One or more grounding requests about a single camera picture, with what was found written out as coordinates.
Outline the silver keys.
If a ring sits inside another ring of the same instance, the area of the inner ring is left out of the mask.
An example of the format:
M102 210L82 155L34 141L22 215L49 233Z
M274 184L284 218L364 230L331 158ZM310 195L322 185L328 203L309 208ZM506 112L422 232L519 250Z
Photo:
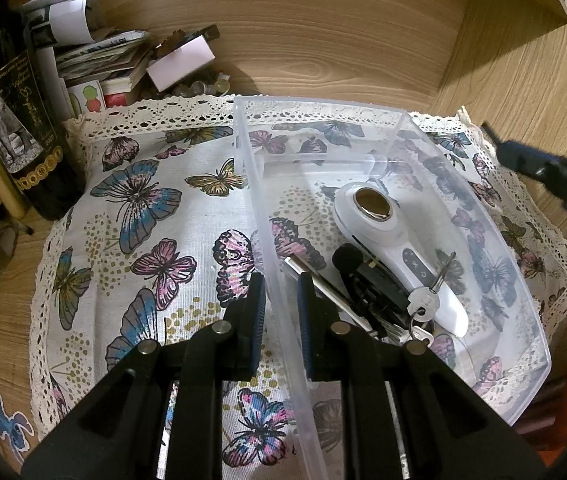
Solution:
M408 295L407 307L407 328L404 330L397 325L387 324L385 331L387 336L385 341L395 346L403 346L404 344L423 344L430 347L434 342L434 336L423 328L417 326L417 323L428 323L434 320L441 307L439 296L440 289L445 285L445 278L451 263L455 261L456 253L452 252L436 278L431 285L420 286L413 289ZM447 326L447 329L456 337L466 335L469 322L462 307L451 307L451 297L446 300L447 308L439 316L439 323Z

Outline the black clip microphone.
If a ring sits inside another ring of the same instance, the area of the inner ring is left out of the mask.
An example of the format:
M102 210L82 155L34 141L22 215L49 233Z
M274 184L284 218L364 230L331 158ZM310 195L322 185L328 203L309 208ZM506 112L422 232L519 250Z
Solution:
M372 264L363 252L349 243L334 252L332 263L356 314L375 330L383 323L407 328L408 294L384 266Z

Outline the silver metal rod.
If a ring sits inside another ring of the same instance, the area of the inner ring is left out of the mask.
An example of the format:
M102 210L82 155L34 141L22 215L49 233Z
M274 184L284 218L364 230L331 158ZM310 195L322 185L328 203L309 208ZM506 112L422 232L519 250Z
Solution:
M293 276L301 276L304 273L311 274L315 289L318 290L323 297L329 299L335 307L345 313L352 322L362 328L367 334L372 337L376 336L377 333L373 330L370 323L365 318L355 313L349 304L349 300L318 272L308 266L301 258L297 257L297 255L285 257L283 259L283 265L289 274Z

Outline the white handheld massager device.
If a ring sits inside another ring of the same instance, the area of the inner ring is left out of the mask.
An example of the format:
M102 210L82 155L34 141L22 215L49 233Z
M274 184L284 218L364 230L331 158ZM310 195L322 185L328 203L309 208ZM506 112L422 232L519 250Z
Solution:
M346 240L384 266L408 295L417 287L431 285L445 263L434 266L428 262L401 207L389 194L370 183L352 182L338 188L333 215ZM467 312L446 283L439 296L441 307L433 322L449 332L446 325L439 323L448 297L451 297L451 307L462 307L463 312Z

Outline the clear plastic storage box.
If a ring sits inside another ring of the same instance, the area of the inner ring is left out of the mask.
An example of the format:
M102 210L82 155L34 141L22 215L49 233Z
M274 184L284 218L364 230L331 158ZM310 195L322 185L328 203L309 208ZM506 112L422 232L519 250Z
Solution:
M239 96L239 165L309 479L539 479L535 302L460 166L405 112Z

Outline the blue cartoon character sticker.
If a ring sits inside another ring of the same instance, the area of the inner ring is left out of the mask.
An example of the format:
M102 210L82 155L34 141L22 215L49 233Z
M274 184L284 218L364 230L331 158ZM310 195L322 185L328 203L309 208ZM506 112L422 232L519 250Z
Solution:
M33 437L34 428L26 415L20 411L8 414L0 394L0 439L9 443L10 449L18 460L30 449L29 437Z

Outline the butterfly print lace cloth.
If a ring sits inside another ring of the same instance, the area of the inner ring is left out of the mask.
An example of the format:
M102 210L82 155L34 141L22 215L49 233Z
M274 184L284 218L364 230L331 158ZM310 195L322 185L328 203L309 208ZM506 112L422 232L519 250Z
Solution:
M567 240L500 169L466 112L349 102L144 102L70 124L87 191L51 229L30 326L42 436L139 342L177 344L269 270L262 244L332 283L334 194L363 180L403 205L469 316L439 355L507 422L530 404L567 322Z

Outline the thin yellow candle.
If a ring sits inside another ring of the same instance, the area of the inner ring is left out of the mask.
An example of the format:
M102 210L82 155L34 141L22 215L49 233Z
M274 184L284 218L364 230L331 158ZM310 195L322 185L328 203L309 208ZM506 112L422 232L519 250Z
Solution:
M27 214L29 206L26 204L23 195L16 187L10 174L4 168L0 159L0 200L10 216L16 220L21 220Z

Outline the dark wine bottle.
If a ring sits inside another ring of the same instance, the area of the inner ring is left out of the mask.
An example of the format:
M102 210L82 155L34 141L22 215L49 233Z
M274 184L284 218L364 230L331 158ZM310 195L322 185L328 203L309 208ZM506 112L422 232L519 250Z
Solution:
M42 218L62 219L84 194L84 171L52 110L22 16L1 4L0 160Z

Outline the stack of papers and books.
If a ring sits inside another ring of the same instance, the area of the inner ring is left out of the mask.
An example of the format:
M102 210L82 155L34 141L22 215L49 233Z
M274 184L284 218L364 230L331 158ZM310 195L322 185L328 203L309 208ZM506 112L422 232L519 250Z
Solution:
M149 32L125 30L58 53L56 68L74 116L136 101L151 49Z

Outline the white small cardboard box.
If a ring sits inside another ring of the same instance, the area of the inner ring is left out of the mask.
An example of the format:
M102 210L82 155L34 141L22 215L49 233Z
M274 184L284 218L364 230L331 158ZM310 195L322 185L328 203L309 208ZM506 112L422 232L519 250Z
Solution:
M210 65L215 54L203 36L198 36L181 47L154 61L146 72L157 91L163 92L176 82Z

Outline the rolled white paper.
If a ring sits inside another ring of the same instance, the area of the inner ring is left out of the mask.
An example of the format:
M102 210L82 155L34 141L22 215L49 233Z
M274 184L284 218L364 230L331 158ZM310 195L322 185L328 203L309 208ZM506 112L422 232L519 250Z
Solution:
M98 0L30 0L20 11L33 40L44 46L93 44L105 26Z

